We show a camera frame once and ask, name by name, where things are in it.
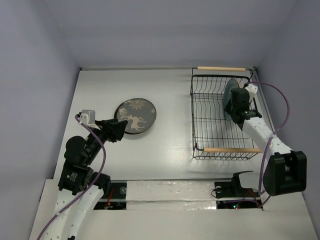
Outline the teal green plate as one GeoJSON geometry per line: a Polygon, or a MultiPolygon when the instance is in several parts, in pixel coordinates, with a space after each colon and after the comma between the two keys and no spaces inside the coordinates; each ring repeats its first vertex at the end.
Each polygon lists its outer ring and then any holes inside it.
{"type": "Polygon", "coordinates": [[[236,89],[236,88],[240,88],[240,85],[239,85],[238,81],[235,78],[230,78],[228,80],[228,82],[226,83],[226,86],[225,86],[225,89],[224,89],[224,92],[223,92],[223,99],[222,99],[223,110],[224,110],[224,118],[225,118],[226,121],[231,121],[232,120],[232,117],[226,111],[226,107],[227,107],[229,101],[231,100],[232,89],[236,89]]]}

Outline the dark reindeer plate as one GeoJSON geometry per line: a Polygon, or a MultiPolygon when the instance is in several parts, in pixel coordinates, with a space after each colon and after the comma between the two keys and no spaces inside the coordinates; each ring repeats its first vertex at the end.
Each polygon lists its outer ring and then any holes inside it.
{"type": "Polygon", "coordinates": [[[154,104],[145,98],[132,98],[117,107],[114,117],[119,121],[127,121],[126,134],[137,135],[153,126],[157,110],[154,104]]]}

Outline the black wire dish rack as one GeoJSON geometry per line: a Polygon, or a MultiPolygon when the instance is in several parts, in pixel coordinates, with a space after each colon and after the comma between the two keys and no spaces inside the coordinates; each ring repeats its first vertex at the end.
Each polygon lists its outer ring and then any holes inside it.
{"type": "Polygon", "coordinates": [[[252,71],[240,73],[191,70],[192,148],[196,159],[248,160],[261,151],[232,120],[226,119],[224,91],[229,80],[240,87],[252,80],[252,71]]]}

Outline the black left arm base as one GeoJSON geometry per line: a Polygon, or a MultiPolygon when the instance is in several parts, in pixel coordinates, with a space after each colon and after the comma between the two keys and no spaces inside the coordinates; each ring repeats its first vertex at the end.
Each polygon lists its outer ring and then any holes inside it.
{"type": "Polygon", "coordinates": [[[126,210],[127,182],[112,181],[110,190],[97,202],[94,210],[126,210]]]}

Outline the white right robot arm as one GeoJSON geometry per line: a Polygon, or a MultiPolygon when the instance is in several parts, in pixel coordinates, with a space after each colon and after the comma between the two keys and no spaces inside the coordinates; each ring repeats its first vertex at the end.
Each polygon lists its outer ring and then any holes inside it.
{"type": "Polygon", "coordinates": [[[262,177],[259,183],[270,196],[303,192],[307,187],[307,157],[283,143],[267,126],[262,115],[251,109],[258,87],[232,87],[223,94],[224,111],[263,151],[262,177]]]}

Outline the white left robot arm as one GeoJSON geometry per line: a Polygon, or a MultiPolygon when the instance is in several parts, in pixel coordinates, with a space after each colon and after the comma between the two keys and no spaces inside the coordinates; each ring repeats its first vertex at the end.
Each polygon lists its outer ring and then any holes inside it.
{"type": "Polygon", "coordinates": [[[54,216],[44,233],[46,240],[77,240],[95,205],[110,194],[111,178],[90,165],[99,152],[106,163],[105,142],[120,141],[125,133],[127,120],[117,119],[85,123],[84,115],[76,121],[89,131],[87,138],[74,136],[65,146],[65,162],[58,182],[54,216]]]}

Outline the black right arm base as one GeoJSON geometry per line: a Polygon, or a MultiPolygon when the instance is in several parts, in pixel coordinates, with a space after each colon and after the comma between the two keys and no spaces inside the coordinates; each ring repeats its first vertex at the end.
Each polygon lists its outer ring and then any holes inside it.
{"type": "Polygon", "coordinates": [[[252,188],[241,185],[240,174],[251,171],[240,171],[233,174],[230,180],[216,181],[211,196],[216,199],[217,209],[257,209],[261,207],[261,196],[252,188]]]}

